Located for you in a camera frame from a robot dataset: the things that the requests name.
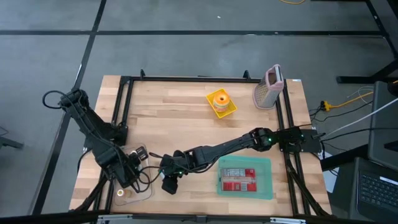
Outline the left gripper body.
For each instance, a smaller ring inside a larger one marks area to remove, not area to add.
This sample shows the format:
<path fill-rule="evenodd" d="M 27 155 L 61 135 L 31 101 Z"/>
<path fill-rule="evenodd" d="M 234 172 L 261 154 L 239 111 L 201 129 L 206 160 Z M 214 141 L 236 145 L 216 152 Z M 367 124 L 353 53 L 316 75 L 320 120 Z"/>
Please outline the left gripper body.
<path fill-rule="evenodd" d="M 138 147 L 130 154 L 119 150 L 114 175 L 122 188 L 131 186 L 139 177 L 141 162 L 149 157 L 144 146 Z"/>

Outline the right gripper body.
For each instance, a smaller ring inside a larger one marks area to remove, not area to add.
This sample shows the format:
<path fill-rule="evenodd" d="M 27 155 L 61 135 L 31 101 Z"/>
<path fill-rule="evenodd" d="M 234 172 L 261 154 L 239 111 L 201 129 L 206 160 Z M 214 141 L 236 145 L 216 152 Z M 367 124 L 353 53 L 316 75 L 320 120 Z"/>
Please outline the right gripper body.
<path fill-rule="evenodd" d="M 162 169 L 162 189 L 167 193 L 174 195 L 178 188 L 178 178 L 187 173 L 182 167 L 185 165 L 185 154 L 183 152 L 174 152 L 172 156 L 164 154 L 160 167 Z"/>

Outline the red package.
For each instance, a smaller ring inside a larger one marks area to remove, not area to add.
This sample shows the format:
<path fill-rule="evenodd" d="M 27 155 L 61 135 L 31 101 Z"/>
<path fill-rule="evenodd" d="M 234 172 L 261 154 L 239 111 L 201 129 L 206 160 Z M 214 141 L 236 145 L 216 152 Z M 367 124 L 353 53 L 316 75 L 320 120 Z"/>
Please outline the red package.
<path fill-rule="evenodd" d="M 221 190 L 227 192 L 256 192 L 257 179 L 249 177 L 223 177 L 221 173 Z"/>

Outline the teal plastic bin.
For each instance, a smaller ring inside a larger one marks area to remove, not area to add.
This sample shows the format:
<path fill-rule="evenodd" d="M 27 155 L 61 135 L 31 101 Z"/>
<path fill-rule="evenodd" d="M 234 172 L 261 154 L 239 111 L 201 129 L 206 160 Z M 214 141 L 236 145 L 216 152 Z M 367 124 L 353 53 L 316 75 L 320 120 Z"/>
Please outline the teal plastic bin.
<path fill-rule="evenodd" d="M 221 190 L 221 169 L 255 169 L 257 179 L 256 192 L 227 192 Z M 223 197 L 242 197 L 271 200 L 273 199 L 272 166 L 268 158 L 245 156 L 223 156 L 218 160 L 217 194 Z"/>

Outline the clear plastic container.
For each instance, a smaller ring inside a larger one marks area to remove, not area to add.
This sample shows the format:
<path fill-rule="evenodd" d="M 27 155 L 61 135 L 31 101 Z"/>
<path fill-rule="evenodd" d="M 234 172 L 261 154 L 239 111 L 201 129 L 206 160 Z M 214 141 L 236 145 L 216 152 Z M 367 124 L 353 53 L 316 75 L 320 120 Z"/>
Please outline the clear plastic container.
<path fill-rule="evenodd" d="M 125 146 L 122 148 L 122 150 L 126 154 L 130 154 L 132 151 L 135 151 L 138 147 L 144 146 L 146 148 L 146 145 L 141 143 L 141 142 L 135 142 L 132 143 L 131 145 Z M 142 161 L 141 165 L 139 166 L 140 170 L 149 166 L 150 165 L 150 160 L 149 158 Z M 152 180 L 152 177 L 155 177 L 154 175 L 151 174 L 150 169 L 146 169 L 143 171 L 143 174 L 140 175 L 140 179 L 144 182 L 149 182 Z M 122 188 L 117 180 L 114 180 L 114 193 L 113 193 L 113 203 L 115 207 L 122 207 L 124 205 L 131 205 L 137 202 L 141 202 L 144 200 L 147 200 L 152 197 L 152 194 L 154 192 L 152 184 L 143 184 L 139 180 L 137 180 L 137 183 L 134 183 L 134 186 L 137 188 L 139 187 L 139 190 L 143 190 L 144 192 L 142 193 L 136 193 L 136 191 L 131 187 L 128 186 L 125 189 Z M 117 195 L 117 191 L 119 189 L 124 190 L 124 196 L 119 197 Z"/>

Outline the black crossbeam with silver brackets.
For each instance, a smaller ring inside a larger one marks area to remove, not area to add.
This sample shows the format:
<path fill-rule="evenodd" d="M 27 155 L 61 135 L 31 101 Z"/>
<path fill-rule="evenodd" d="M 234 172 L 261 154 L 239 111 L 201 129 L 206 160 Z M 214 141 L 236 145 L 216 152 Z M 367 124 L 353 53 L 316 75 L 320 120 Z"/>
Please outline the black crossbeam with silver brackets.
<path fill-rule="evenodd" d="M 109 213 L 106 210 L 72 211 L 17 217 L 2 217 L 0 224 L 83 224 L 115 220 L 178 220 L 181 222 L 259 222 L 275 224 L 392 224 L 364 220 L 350 220 L 333 216 L 294 215 L 244 216 L 244 215 L 176 215 L 158 213 Z"/>

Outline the yellow plastic basket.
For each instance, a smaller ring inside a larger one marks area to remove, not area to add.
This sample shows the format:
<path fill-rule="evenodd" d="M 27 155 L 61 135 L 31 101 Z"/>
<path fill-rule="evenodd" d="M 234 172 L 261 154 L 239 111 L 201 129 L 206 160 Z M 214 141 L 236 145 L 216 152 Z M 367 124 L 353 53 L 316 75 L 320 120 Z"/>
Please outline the yellow plastic basket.
<path fill-rule="evenodd" d="M 212 110 L 215 112 L 216 116 L 217 116 L 219 119 L 224 118 L 224 117 L 226 117 L 226 116 L 228 116 L 228 115 L 234 113 L 234 112 L 237 110 L 237 106 L 234 104 L 234 102 L 232 101 L 231 97 L 230 97 L 230 103 L 229 103 L 229 105 L 228 105 L 228 109 L 227 109 L 226 111 L 220 113 L 220 112 L 217 112 L 217 111 L 214 109 L 214 106 L 213 106 L 213 97 L 214 97 L 215 93 L 216 93 L 217 91 L 220 91 L 220 90 L 223 90 L 223 91 L 226 92 L 225 89 L 220 88 L 219 90 L 216 90 L 216 91 L 214 91 L 213 93 L 210 93 L 209 95 L 206 95 L 206 99 L 207 99 L 208 103 L 210 104 Z"/>

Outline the grey stand leg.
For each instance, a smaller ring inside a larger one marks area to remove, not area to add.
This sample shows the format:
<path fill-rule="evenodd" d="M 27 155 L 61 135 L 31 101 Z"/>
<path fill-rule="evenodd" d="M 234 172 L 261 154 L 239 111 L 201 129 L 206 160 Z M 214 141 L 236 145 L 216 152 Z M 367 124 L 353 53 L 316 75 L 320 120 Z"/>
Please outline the grey stand leg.
<path fill-rule="evenodd" d="M 9 133 L 8 130 L 6 130 L 5 128 L 0 126 L 0 130 L 3 130 L 4 132 L 2 134 L 0 134 L 0 149 L 4 146 L 9 146 L 9 147 L 13 147 L 16 149 L 22 149 L 24 144 L 21 142 L 17 142 L 14 141 L 12 139 L 9 139 L 6 137 L 6 135 Z"/>

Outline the dark laptop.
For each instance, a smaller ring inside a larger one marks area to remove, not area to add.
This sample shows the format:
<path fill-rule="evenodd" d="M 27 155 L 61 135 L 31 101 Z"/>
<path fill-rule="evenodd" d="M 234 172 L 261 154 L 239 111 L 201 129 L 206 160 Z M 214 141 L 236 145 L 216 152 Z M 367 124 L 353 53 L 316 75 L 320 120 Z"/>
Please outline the dark laptop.
<path fill-rule="evenodd" d="M 357 157 L 339 167 L 330 202 L 344 218 L 398 224 L 398 172 Z"/>

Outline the grey equipment case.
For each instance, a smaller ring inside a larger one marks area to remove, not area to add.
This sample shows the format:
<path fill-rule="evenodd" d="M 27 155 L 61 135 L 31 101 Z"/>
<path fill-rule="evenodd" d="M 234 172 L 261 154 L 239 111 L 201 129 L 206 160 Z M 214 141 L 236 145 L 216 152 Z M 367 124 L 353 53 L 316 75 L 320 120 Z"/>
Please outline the grey equipment case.
<path fill-rule="evenodd" d="M 372 112 L 368 157 L 398 171 L 398 97 L 385 82 L 374 84 Z"/>

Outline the black aluminium table frame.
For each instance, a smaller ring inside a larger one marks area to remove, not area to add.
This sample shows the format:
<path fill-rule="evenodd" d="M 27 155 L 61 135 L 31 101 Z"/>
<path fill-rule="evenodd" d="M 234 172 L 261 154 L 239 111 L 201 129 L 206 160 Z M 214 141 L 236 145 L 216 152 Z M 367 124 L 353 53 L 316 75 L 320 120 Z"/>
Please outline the black aluminium table frame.
<path fill-rule="evenodd" d="M 127 114 L 127 145 L 141 142 L 152 153 L 152 166 L 163 154 L 197 146 L 213 146 L 242 136 L 256 128 L 272 130 L 287 124 L 285 106 L 260 110 L 252 91 L 257 80 L 210 77 L 137 77 L 132 85 Z M 206 95 L 223 88 L 237 110 L 219 119 Z M 113 213 L 158 213 L 180 215 L 292 216 L 292 204 L 285 157 L 277 146 L 266 152 L 239 151 L 240 156 L 268 158 L 272 166 L 273 199 L 223 197 L 217 194 L 217 168 L 202 174 L 188 174 L 178 180 L 176 194 L 162 190 L 155 178 L 152 197 L 131 205 L 115 207 L 114 189 L 105 185 L 99 209 Z"/>

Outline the black desk frame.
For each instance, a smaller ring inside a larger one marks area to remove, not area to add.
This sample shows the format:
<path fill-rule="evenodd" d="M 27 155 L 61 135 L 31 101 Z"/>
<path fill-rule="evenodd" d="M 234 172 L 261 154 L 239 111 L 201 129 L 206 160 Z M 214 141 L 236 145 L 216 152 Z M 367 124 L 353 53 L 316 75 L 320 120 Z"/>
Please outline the black desk frame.
<path fill-rule="evenodd" d="M 394 77 L 389 77 L 393 72 L 398 70 L 398 50 L 394 47 L 394 44 L 392 43 L 392 40 L 390 38 L 389 33 L 387 32 L 386 28 L 384 27 L 384 24 L 381 21 L 381 18 L 379 17 L 378 13 L 376 12 L 376 9 L 374 8 L 373 4 L 371 3 L 371 0 L 364 0 L 371 15 L 374 18 L 374 21 L 381 32 L 382 38 L 387 42 L 393 56 L 394 60 L 380 69 L 378 72 L 375 74 L 364 77 L 364 76 L 337 76 L 336 77 L 336 82 L 340 84 L 373 84 L 378 81 L 382 82 L 393 82 Z"/>

